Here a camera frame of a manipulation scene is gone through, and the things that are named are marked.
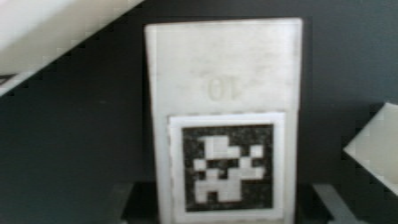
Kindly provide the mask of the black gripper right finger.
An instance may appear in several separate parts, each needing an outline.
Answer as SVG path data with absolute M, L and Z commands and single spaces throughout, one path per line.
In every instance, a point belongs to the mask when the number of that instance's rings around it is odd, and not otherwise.
M 355 217 L 334 186 L 330 184 L 314 184 L 313 188 L 332 215 L 332 220 L 327 224 L 366 224 Z

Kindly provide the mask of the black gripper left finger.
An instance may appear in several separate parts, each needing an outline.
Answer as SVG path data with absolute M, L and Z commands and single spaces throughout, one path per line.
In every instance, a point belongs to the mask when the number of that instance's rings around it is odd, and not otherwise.
M 105 213 L 103 213 L 103 224 L 121 224 L 122 223 L 122 213 L 128 205 L 133 183 L 117 183 L 112 187 Z

